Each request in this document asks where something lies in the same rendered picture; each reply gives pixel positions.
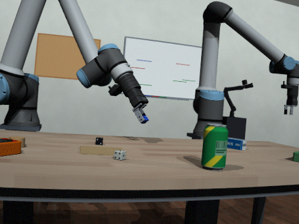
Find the table leg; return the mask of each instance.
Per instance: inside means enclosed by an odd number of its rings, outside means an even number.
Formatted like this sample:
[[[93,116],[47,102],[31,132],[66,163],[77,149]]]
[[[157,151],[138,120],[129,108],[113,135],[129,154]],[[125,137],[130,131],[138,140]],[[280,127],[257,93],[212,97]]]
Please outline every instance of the table leg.
[[[252,224],[262,224],[263,223],[263,212],[265,209],[266,197],[255,197],[253,201],[252,210]]]
[[[217,224],[220,200],[187,201],[184,224]]]
[[[33,223],[33,202],[3,201],[3,224]]]

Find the robotic arm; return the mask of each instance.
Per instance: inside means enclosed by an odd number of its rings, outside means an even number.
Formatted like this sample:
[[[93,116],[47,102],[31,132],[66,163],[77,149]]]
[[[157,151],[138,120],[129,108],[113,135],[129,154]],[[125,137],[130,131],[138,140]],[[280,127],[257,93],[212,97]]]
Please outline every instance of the robotic arm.
[[[286,114],[287,108],[290,107],[290,115],[292,115],[293,107],[298,105],[299,61],[277,49],[236,15],[232,7],[221,2],[212,2],[203,13],[201,74],[193,102],[193,108],[198,113],[198,122],[193,135],[203,136],[203,130],[207,123],[222,123],[224,93],[215,88],[221,23],[228,24],[267,56],[271,60],[269,65],[271,73],[287,75],[287,84],[281,85],[281,88],[288,90],[284,113]]]
[[[0,129],[39,131],[37,115],[39,78],[23,72],[37,24],[46,0],[22,0],[0,62],[0,104],[9,110]],[[86,87],[105,86],[112,78],[129,97],[141,123],[148,121],[143,108],[148,103],[141,87],[117,46],[110,44],[97,50],[76,0],[59,0],[86,66],[77,72]]]

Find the wooden table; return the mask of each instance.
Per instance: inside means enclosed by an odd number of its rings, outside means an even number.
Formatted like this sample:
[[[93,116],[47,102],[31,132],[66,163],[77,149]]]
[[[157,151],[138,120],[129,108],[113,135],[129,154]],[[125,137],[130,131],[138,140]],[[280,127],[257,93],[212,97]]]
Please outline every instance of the wooden table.
[[[187,201],[185,223],[194,224],[202,213],[209,217],[207,210],[215,217],[220,199],[246,197],[255,198],[252,223],[261,223],[266,196],[299,194],[299,163],[292,161],[298,148],[292,146],[247,141],[245,151],[228,149],[222,171],[208,171],[201,167],[199,139],[98,135],[103,147],[126,151],[126,160],[118,161],[79,153],[80,146],[95,145],[95,135],[0,132],[1,138],[26,138],[21,154],[0,157],[4,223],[16,212],[33,220],[34,201],[179,200]]]

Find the wall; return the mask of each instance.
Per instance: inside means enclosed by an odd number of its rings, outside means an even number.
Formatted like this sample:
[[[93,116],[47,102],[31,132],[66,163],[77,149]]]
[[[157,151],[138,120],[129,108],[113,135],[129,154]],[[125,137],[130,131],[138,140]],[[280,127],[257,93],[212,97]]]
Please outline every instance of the wall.
[[[0,0],[0,52],[3,52],[21,0]],[[212,1],[234,12],[288,56],[299,59],[298,7],[273,0],[77,0],[95,39],[115,43],[123,51],[125,36],[202,45],[202,13]],[[47,0],[24,72],[34,73],[37,33],[72,36],[58,0]],[[284,115],[285,75],[269,72],[269,59],[226,24],[221,25],[217,89],[237,86],[243,79],[254,88],[230,93],[236,117],[247,118],[247,140],[299,147],[299,108]],[[0,120],[8,107],[0,106]],[[129,100],[111,97],[108,87],[84,88],[79,81],[40,78],[38,114],[42,132],[188,139],[197,115],[192,101],[149,99],[140,124]],[[225,102],[224,115],[230,109]]]

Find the blue box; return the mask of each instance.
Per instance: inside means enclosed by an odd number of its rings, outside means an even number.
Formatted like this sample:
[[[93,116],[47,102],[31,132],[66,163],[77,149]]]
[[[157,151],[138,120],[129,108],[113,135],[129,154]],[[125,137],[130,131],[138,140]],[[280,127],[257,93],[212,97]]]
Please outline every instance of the blue box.
[[[232,148],[236,150],[246,150],[246,140],[234,139],[232,137],[229,137],[227,139],[227,148]]]

